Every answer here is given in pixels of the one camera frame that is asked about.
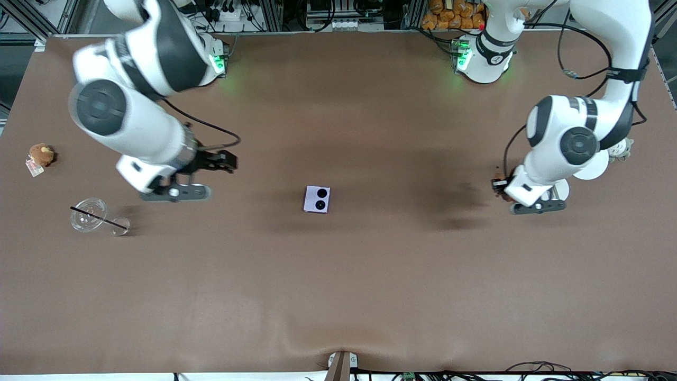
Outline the brown plush toy with tag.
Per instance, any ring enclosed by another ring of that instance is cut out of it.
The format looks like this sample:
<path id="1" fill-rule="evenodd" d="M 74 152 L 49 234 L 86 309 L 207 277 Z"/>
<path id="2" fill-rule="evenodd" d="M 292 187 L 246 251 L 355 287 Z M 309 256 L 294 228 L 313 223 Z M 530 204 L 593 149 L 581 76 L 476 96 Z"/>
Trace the brown plush toy with tag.
<path id="1" fill-rule="evenodd" d="M 25 164 L 31 176 L 36 177 L 42 174 L 44 169 L 51 166 L 56 159 L 57 154 L 53 147 L 47 144 L 36 144 L 29 149 Z"/>

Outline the black drinking straw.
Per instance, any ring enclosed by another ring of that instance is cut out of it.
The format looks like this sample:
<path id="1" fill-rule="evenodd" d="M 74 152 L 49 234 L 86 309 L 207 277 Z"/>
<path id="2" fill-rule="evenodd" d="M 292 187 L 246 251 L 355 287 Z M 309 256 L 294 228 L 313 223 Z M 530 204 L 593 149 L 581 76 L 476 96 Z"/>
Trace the black drinking straw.
<path id="1" fill-rule="evenodd" d="M 121 224 L 119 224 L 119 223 L 116 223 L 116 222 L 114 222 L 114 221 L 112 221 L 112 220 L 105 219 L 104 217 L 101 217 L 100 215 L 92 214 L 92 213 L 90 213 L 90 212 L 86 212 L 86 211 L 84 211 L 84 210 L 81 210 L 81 209 L 79 209 L 79 208 L 77 208 L 77 207 L 75 207 L 75 206 L 70 206 L 70 209 L 71 209 L 72 211 L 79 212 L 79 213 L 81 213 L 81 214 L 85 214 L 85 215 L 87 215 L 88 217 L 92 217 L 92 219 L 97 219 L 97 220 L 100 220 L 100 221 L 102 221 L 102 222 L 104 222 L 104 223 L 106 223 L 106 224 L 115 226 L 115 227 L 120 228 L 120 229 L 124 229 L 125 231 L 128 231 L 128 229 L 129 229 L 128 226 L 123 226 L 123 225 L 121 225 Z"/>

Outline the brown lion statue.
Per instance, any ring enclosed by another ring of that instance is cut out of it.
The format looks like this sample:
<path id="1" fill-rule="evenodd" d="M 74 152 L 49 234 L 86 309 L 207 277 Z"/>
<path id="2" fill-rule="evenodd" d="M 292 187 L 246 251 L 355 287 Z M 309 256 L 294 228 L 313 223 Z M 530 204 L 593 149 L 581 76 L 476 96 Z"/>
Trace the brown lion statue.
<path id="1" fill-rule="evenodd" d="M 512 177 L 512 176 L 509 176 L 509 175 L 506 175 L 506 174 L 503 172 L 503 170 L 501 169 L 501 167 L 499 167 L 499 166 L 496 166 L 496 173 L 495 173 L 493 179 L 494 179 L 494 178 L 509 178 L 509 179 L 510 179 L 510 183 L 511 183 L 511 181 L 513 180 L 513 177 Z M 508 196 L 508 197 L 497 197 L 497 198 L 501 198 L 502 200 L 504 200 L 505 202 L 508 202 L 508 203 L 514 203 L 514 202 L 515 202 L 514 198 L 512 198 L 512 197 L 510 197 L 510 196 Z"/>

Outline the white desk lamp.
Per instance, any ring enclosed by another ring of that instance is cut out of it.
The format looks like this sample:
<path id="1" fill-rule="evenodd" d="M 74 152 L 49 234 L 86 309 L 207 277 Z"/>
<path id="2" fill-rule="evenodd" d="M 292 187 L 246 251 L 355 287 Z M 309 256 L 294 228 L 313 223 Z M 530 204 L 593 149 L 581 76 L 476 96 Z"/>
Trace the white desk lamp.
<path id="1" fill-rule="evenodd" d="M 598 152 L 585 167 L 573 174 L 573 178 L 577 178 L 578 180 L 594 180 L 602 176 L 609 165 L 609 157 L 608 150 Z M 569 178 L 558 181 L 551 189 L 549 189 L 549 198 L 566 200 L 570 193 L 568 180 Z"/>

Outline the white box with black dots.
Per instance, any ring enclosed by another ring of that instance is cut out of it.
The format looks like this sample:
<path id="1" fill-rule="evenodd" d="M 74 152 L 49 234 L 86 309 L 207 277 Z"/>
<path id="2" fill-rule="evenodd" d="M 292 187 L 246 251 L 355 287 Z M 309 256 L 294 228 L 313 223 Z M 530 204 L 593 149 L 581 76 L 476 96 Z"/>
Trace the white box with black dots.
<path id="1" fill-rule="evenodd" d="M 331 188 L 307 186 L 303 200 L 303 211 L 313 214 L 327 214 L 330 196 Z"/>

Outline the power strip with black plugs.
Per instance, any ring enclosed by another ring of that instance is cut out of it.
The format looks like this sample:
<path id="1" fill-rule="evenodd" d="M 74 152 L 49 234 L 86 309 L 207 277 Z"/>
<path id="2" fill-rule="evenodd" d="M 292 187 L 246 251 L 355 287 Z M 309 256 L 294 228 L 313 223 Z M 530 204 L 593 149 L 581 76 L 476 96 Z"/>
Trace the power strip with black plugs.
<path id="1" fill-rule="evenodd" d="M 208 22 L 239 22 L 244 17 L 241 0 L 204 0 Z"/>

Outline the clear plastic cup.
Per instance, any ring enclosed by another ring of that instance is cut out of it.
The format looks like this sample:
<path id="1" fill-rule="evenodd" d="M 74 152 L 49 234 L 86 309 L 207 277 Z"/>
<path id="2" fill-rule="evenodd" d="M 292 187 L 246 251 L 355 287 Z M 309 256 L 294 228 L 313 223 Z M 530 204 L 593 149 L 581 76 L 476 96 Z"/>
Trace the clear plastic cup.
<path id="1" fill-rule="evenodd" d="M 90 212 L 92 214 L 100 215 L 105 219 L 112 220 L 116 223 L 119 223 L 123 226 L 128 226 L 128 231 L 124 229 L 117 228 L 115 226 L 106 224 L 100 220 L 92 219 L 85 214 L 72 211 L 70 209 L 70 224 L 75 231 L 90 233 L 97 232 L 101 234 L 110 234 L 116 237 L 121 237 L 128 234 L 130 230 L 130 222 L 126 217 L 121 217 L 113 213 L 112 209 L 101 199 L 101 198 L 86 198 L 82 202 L 77 203 L 75 207 Z"/>

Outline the small white figurine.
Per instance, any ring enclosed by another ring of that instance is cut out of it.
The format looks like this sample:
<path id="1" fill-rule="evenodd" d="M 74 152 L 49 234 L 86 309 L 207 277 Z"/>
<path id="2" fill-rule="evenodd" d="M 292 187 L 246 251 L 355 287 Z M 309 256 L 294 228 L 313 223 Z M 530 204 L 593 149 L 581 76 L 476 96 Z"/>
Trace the small white figurine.
<path id="1" fill-rule="evenodd" d="M 607 149 L 609 155 L 609 162 L 621 161 L 624 162 L 630 155 L 631 148 L 634 144 L 633 139 L 624 138 L 616 145 Z"/>

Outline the brown table cover mat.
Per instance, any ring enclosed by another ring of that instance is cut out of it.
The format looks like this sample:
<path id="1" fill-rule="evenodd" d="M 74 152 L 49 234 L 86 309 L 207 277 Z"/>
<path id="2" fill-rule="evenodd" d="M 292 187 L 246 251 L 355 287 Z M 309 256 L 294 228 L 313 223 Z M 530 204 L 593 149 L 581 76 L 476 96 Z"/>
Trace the brown table cover mat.
<path id="1" fill-rule="evenodd" d="M 677 111 L 655 62 L 632 155 L 571 179 L 564 211 L 512 215 L 490 181 L 549 94 L 580 96 L 556 32 L 526 32 L 492 85 L 413 32 L 241 37 L 228 75 L 172 98 L 242 137 L 207 202 L 146 203 L 71 121 L 71 57 L 31 56 L 0 137 L 0 375 L 677 371 Z M 39 176 L 29 149 L 53 147 Z M 327 214 L 306 187 L 331 188 Z M 78 232 L 101 198 L 130 222 Z"/>

